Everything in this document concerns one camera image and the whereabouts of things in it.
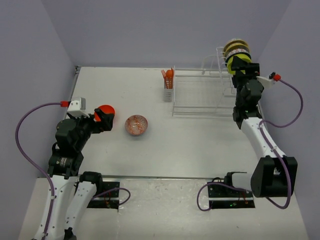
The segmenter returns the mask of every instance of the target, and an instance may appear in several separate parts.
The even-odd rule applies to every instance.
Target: gray wall
[[[197,66],[227,40],[257,60],[290,0],[42,0],[81,66]]]
[[[40,0],[1,0],[0,32],[0,239],[14,240],[39,175],[16,147],[16,125],[31,108],[68,98],[75,68]],[[42,167],[63,114],[48,107],[22,125],[22,147]]]
[[[319,10],[320,1],[293,0],[259,58],[262,74],[279,72],[304,97],[302,116],[294,125],[269,130],[298,161],[295,193],[310,239],[320,238]],[[281,83],[266,90],[262,99],[266,117],[279,124],[293,119],[299,104],[298,96]]]

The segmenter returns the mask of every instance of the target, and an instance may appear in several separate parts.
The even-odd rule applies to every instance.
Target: yellow plate
[[[246,45],[247,47],[249,47],[248,43],[240,38],[233,38],[231,39],[230,41],[228,41],[224,48],[223,48],[223,51],[226,52],[227,48],[231,45],[231,44],[236,44],[236,43],[239,43],[239,44],[243,44],[243,45]]]
[[[228,72],[231,75],[236,74],[236,71],[231,71],[231,64],[232,61],[234,60],[234,56],[237,56],[238,58],[242,59],[243,61],[246,61],[247,63],[251,63],[251,59],[250,57],[248,57],[247,55],[243,54],[243,53],[236,53],[235,55],[233,55],[232,57],[230,57],[229,61],[226,63],[226,68],[228,69]]]
[[[231,45],[228,46],[228,48],[225,50],[223,56],[226,57],[232,50],[235,49],[244,49],[246,50],[248,53],[250,53],[250,49],[248,46],[242,44],[242,43],[233,43]]]

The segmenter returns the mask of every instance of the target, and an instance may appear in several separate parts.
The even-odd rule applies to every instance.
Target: dish rack
[[[205,68],[208,60],[210,67]],[[223,47],[206,56],[201,68],[176,68],[173,76],[175,117],[230,117],[236,101],[236,89],[228,73]]]

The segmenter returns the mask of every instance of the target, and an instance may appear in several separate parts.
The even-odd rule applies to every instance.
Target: cable
[[[273,122],[271,121],[268,121],[268,120],[262,120],[260,123],[259,123],[259,129],[260,129],[260,132],[262,134],[262,137],[263,139],[265,140],[266,144],[273,150],[274,154],[277,156],[277,158],[279,159],[283,169],[284,169],[284,173],[285,173],[285,178],[286,178],[286,182],[287,182],[287,197],[286,197],[286,201],[285,201],[285,204],[283,206],[277,204],[275,201],[273,201],[272,199],[270,199],[269,197],[267,197],[266,199],[268,199],[273,205],[275,205],[276,207],[280,208],[280,209],[286,209],[288,206],[289,206],[289,203],[290,203],[290,200],[291,200],[291,191],[292,191],[292,186],[291,186],[291,179],[290,179],[290,174],[289,174],[289,171],[288,171],[288,168],[284,162],[284,160],[282,159],[282,157],[280,156],[280,154],[277,152],[277,150],[274,148],[274,146],[271,144],[271,142],[269,141],[269,139],[267,138],[264,130],[263,130],[263,127],[261,127],[261,125],[263,123],[268,123],[276,128],[286,128],[290,125],[292,125],[295,121],[297,121],[297,119],[300,117],[301,113],[302,113],[302,110],[304,108],[304,99],[301,95],[301,93],[294,87],[292,86],[291,84],[283,81],[282,79],[279,80],[281,83],[287,85],[288,87],[290,87],[291,89],[293,89],[298,95],[299,95],[299,98],[300,98],[300,110],[298,112],[298,114],[296,115],[296,117],[289,123],[287,124],[284,124],[284,125],[277,125],[277,124],[274,124]]]
[[[209,208],[207,209],[203,209],[200,207],[200,204],[199,204],[199,197],[200,197],[200,193],[202,192],[202,190],[205,188],[205,187],[208,187],[208,186],[212,186],[212,185],[219,185],[219,186],[223,186],[223,187],[226,187],[228,189],[232,189],[232,190],[235,190],[235,191],[247,191],[245,189],[242,189],[242,188],[236,188],[234,186],[229,186],[229,185],[226,185],[224,183],[220,183],[220,182],[209,182],[205,185],[203,185],[200,190],[198,191],[198,194],[196,196],[196,205],[198,206],[198,208],[202,211],[202,212],[207,212],[209,210],[211,210],[212,206],[210,206]]]
[[[44,230],[43,230],[43,237],[41,240],[45,240],[46,236],[47,236],[47,231],[48,231],[48,227],[49,227],[49,222],[50,222],[50,218],[51,218],[51,214],[52,214],[52,209],[54,206],[54,197],[55,197],[55,187],[54,184],[50,178],[50,176],[45,172],[45,170],[43,170],[39,165],[37,165],[34,161],[32,161],[32,159],[25,153],[25,151],[22,149],[20,141],[19,141],[19,130],[21,127],[21,124],[23,123],[23,121],[26,119],[26,117],[28,117],[31,113],[33,113],[34,111],[46,107],[46,106],[52,106],[52,105],[59,105],[61,106],[60,102],[49,102],[49,103],[45,103],[42,104],[40,106],[37,106],[33,109],[31,109],[30,111],[28,111],[18,122],[16,129],[15,129],[15,143],[16,146],[18,147],[20,153],[25,157],[25,159],[28,160],[29,163],[31,163],[36,169],[38,169],[44,176],[45,178],[48,180],[49,185],[50,185],[50,189],[51,189],[51,201],[50,201],[50,206],[49,206],[49,211],[48,211],[48,216],[46,218],[45,221],[45,225],[44,225]]]
[[[115,188],[112,188],[112,189],[110,189],[110,190],[108,190],[108,191],[104,191],[104,192],[102,192],[102,193],[99,193],[98,195],[95,195],[91,200],[96,199],[96,198],[98,198],[98,197],[101,197],[101,196],[103,196],[103,195],[105,195],[105,194],[111,193],[111,192],[113,192],[113,191],[117,191],[117,190],[124,190],[124,191],[126,191],[126,192],[129,194],[129,196],[127,197],[127,199],[126,199],[125,201],[119,203],[119,206],[122,205],[122,204],[125,204],[126,202],[128,202],[128,200],[129,200],[130,197],[131,197],[131,193],[130,193],[130,191],[129,191],[128,189],[126,189],[126,188],[124,188],[124,187],[115,187]]]

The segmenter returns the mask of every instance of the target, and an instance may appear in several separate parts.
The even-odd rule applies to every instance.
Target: wire shelf
[[[230,117],[236,90],[228,73],[223,47],[205,57],[201,68],[174,68],[172,116]]]

